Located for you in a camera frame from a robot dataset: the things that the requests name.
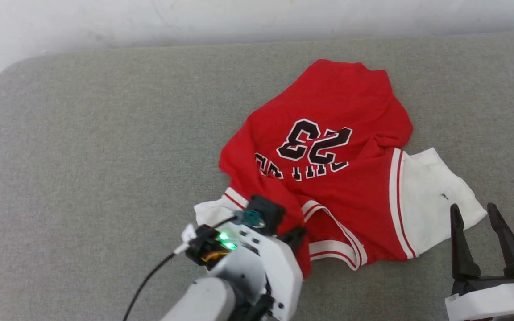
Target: white wall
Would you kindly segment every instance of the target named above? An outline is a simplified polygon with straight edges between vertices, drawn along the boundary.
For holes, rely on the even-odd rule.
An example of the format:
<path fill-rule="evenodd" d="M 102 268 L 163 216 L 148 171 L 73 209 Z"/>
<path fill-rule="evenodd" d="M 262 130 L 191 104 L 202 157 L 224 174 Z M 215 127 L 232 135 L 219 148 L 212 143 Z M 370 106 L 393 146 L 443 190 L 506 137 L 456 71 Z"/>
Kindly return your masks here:
<path fill-rule="evenodd" d="M 127 46 L 514 30 L 514 0 L 0 0 L 0 71 Z"/>

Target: green led light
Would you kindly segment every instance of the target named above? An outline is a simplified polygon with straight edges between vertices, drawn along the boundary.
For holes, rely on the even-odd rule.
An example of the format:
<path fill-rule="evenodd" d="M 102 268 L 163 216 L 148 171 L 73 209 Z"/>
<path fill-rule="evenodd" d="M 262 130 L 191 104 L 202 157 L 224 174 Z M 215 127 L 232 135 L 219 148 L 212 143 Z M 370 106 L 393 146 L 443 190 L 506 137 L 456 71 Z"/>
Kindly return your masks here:
<path fill-rule="evenodd" d="M 233 244 L 233 243 L 223 243 L 223 246 L 225 246 L 226 248 L 229 248 L 231 251 L 235 250 L 235 248 L 237 248 L 237 245 Z"/>
<path fill-rule="evenodd" d="M 229 236 L 227 236 L 226 232 L 221 232 L 219 235 L 218 235 L 218 238 L 220 240 L 227 240 L 229 238 Z"/>

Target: white trim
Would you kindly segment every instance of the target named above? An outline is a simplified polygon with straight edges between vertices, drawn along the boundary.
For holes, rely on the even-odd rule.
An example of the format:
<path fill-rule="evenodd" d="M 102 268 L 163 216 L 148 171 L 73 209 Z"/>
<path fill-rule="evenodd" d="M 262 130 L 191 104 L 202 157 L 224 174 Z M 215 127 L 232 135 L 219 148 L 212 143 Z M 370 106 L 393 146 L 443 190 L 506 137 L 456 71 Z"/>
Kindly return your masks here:
<path fill-rule="evenodd" d="M 398 209 L 399 210 L 399 213 L 400 213 L 400 217 L 402 217 L 402 223 L 404 226 L 406 226 L 407 224 L 407 221 L 406 221 L 406 212 L 404 212 L 404 201 L 402 201 L 402 195 L 403 195 L 403 190 L 404 190 L 404 185 L 402 184 L 402 182 L 404 181 L 404 163 L 406 162 L 406 152 L 402 152 L 402 158 L 400 159 L 400 171 L 399 171 L 399 175 L 400 175 L 400 180 L 398 181 L 398 195 L 400 195 L 400 208 Z M 409 259 L 412 259 L 414 258 L 414 255 L 415 257 L 418 257 L 418 253 L 416 252 L 416 250 L 414 249 L 414 246 L 411 245 L 410 243 L 410 240 L 408 238 L 408 231 L 406 231 L 406 228 L 404 228 L 404 235 L 405 235 L 405 242 L 406 244 L 408 245 L 408 251 L 410 252 L 410 255 L 408 256 Z"/>
<path fill-rule="evenodd" d="M 402 178 L 402 167 L 403 167 L 403 157 L 400 159 L 400 155 L 402 151 L 398 148 L 394 148 L 394 154 L 392 155 L 392 162 L 390 164 L 390 184 L 389 184 L 389 200 L 390 200 L 390 215 L 392 217 L 392 222 L 394 223 L 394 229 L 396 231 L 396 237 L 400 242 L 400 246 L 402 246 L 402 250 L 406 254 L 406 257 L 411 259 L 414 257 L 408 244 L 406 243 L 406 239 L 404 238 L 404 233 L 402 232 L 402 225 L 400 223 L 400 211 L 402 211 L 402 202 L 400 202 L 400 209 L 398 209 L 398 164 L 400 164 L 400 182 Z"/>
<path fill-rule="evenodd" d="M 232 189 L 231 187 L 227 187 L 225 190 L 225 193 L 223 193 L 222 198 L 226 199 L 227 202 L 232 203 L 236 207 L 238 207 L 240 210 L 243 208 L 240 208 L 237 204 L 231 201 L 227 196 L 231 197 L 234 201 L 239 203 L 239 205 L 243 206 L 243 208 L 247 207 L 249 204 L 249 201 L 247 201 L 243 196 L 241 196 L 239 193 L 235 191 L 235 189 Z"/>
<path fill-rule="evenodd" d="M 320 254 L 317 256 L 312 256 L 311 261 L 320 260 L 320 259 L 324 259 L 324 258 L 335 258 L 335 259 L 342 260 L 343 262 L 345 262 L 348 265 L 348 267 L 351 270 L 354 270 L 354 271 L 358 270 L 358 267 L 354 267 L 354 265 L 352 265 L 347 258 L 345 258 L 344 256 L 337 254 L 337 253 L 325 253 L 325 254 Z"/>
<path fill-rule="evenodd" d="M 349 260 L 351 260 L 357 267 L 366 264 L 366 262 L 368 261 L 368 256 L 366 254 L 366 250 L 365 250 L 364 246 L 361 244 L 359 239 L 357 239 L 357 237 L 348 228 L 346 228 L 343 224 L 341 224 L 334 217 L 334 215 L 332 215 L 332 213 L 330 212 L 329 209 L 327 209 L 327 207 L 322 206 L 320 203 L 318 203 L 316 201 L 307 201 L 302 206 L 301 210 L 303 212 L 303 215 L 305 215 L 305 217 L 304 217 L 305 222 L 308 221 L 314 213 L 316 213 L 319 210 L 323 210 L 325 212 L 325 214 L 327 214 L 330 218 L 332 218 L 332 220 L 340 228 L 340 231 L 342 232 L 342 234 L 350 242 L 350 245 L 348 245 L 343 242 L 330 240 L 330 242 L 338 242 L 340 244 L 343 244 L 345 247 L 341 247 L 341 245 L 340 245 L 340 246 L 336 246 L 334 248 L 326 248 L 323 251 L 340 252 L 343 256 L 346 256 L 347 258 L 349 258 Z M 359 253 L 357 253 L 355 248 L 353 248 L 352 246 L 355 246 L 358 249 Z M 315 250 L 312 249 L 310 246 L 309 246 L 309 250 L 310 250 L 311 255 L 318 253 L 318 252 L 315 252 Z"/>

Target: red stripe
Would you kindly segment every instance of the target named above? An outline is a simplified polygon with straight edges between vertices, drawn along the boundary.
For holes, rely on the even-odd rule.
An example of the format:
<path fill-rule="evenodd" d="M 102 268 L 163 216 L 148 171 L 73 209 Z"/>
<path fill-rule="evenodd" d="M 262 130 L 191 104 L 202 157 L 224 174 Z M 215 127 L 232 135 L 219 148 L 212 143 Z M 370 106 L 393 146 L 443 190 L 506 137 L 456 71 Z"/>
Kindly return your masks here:
<path fill-rule="evenodd" d="M 322 255 L 322 254 L 337 254 L 337 255 L 340 255 L 342 256 L 343 258 L 346 258 L 346 260 L 348 260 L 350 262 L 350 264 L 356 268 L 356 264 L 354 264 L 354 262 L 348 257 L 346 256 L 345 254 L 341 253 L 341 252 L 336 252 L 336 251 L 325 251 L 325 252 L 320 252 L 320 253 L 316 253 L 316 254 L 312 254 L 311 255 L 311 258 L 314 258 L 315 256 L 319 256 L 319 255 Z"/>
<path fill-rule="evenodd" d="M 408 245 L 408 248 L 410 249 L 410 252 L 412 252 L 413 257 L 416 257 L 416 252 L 412 249 L 412 246 L 410 246 L 410 242 L 408 242 L 408 238 L 406 237 L 406 231 L 404 231 L 404 223 L 402 222 L 402 210 L 400 209 L 400 168 L 402 165 L 402 154 L 404 154 L 404 151 L 400 151 L 400 160 L 398 161 L 398 174 L 396 175 L 398 178 L 396 179 L 396 199 L 398 201 L 398 216 L 400 217 L 400 228 L 402 229 L 402 235 L 404 236 L 404 240 L 406 241 L 406 244 Z"/>
<path fill-rule="evenodd" d="M 231 197 L 231 196 L 227 195 L 227 193 L 225 193 L 224 195 L 225 195 L 225 196 L 227 196 L 227 198 L 228 198 L 228 199 L 230 199 L 232 202 L 234 202 L 234 203 L 235 203 L 235 205 L 239 206 L 239 208 L 241 208 L 241 209 L 245 209 L 245 206 L 243 206 L 243 205 L 241 205 L 241 204 L 237 203 L 237 201 L 235 201 L 235 199 L 233 199 L 233 197 Z"/>
<path fill-rule="evenodd" d="M 355 250 L 356 254 L 358 254 L 358 264 L 359 265 L 362 265 L 362 253 L 361 253 L 361 250 L 359 249 L 359 246 L 356 244 L 356 242 L 354 242 L 354 240 L 352 238 L 350 238 L 351 240 L 351 244 L 354 246 L 353 250 Z"/>
<path fill-rule="evenodd" d="M 312 207 L 311 207 L 310 209 L 308 209 L 308 211 L 304 214 L 304 217 L 307 217 L 307 215 L 308 215 L 312 210 L 316 209 L 317 207 L 324 207 L 324 206 L 322 206 L 321 204 L 316 204 L 316 205 L 312 206 Z M 332 219 L 334 220 L 334 223 L 336 224 L 336 226 L 340 228 L 340 226 L 339 226 L 340 222 L 339 222 L 339 221 L 337 221 L 335 218 L 332 218 Z M 362 265 L 362 254 L 361 254 L 361 252 L 360 252 L 360 249 L 359 249 L 358 245 L 356 244 L 356 242 L 354 242 L 354 241 L 352 240 L 352 238 L 350 239 L 350 243 L 351 243 L 351 245 L 353 246 L 352 250 L 356 252 L 356 254 L 358 255 L 358 257 L 359 257 L 359 259 L 360 259 L 359 264 L 360 264 L 360 265 Z"/>
<path fill-rule="evenodd" d="M 320 204 L 316 204 L 316 205 L 313 205 L 310 209 L 308 209 L 308 211 L 306 213 L 304 213 L 304 217 L 307 217 L 307 215 L 313 210 L 313 209 L 316 209 L 317 207 L 321 206 Z"/>

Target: basketball jersey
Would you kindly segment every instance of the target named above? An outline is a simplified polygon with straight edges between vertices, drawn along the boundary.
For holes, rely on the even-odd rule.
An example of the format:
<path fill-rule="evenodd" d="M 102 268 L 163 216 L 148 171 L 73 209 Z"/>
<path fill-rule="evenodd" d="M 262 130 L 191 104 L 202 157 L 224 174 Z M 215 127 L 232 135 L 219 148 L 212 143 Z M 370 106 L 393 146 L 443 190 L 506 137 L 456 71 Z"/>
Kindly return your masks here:
<path fill-rule="evenodd" d="M 259 194 L 285 207 L 283 234 L 307 228 L 296 254 L 339 258 L 351 269 L 407 260 L 449 238 L 449 207 L 465 227 L 486 212 L 434 149 L 407 155 L 406 110 L 383 70 L 319 60 L 283 93 L 254 111 L 226 144 L 220 168 L 230 178 L 221 199 L 195 207 L 213 224 Z M 235 234 L 235 226 L 226 224 Z"/>

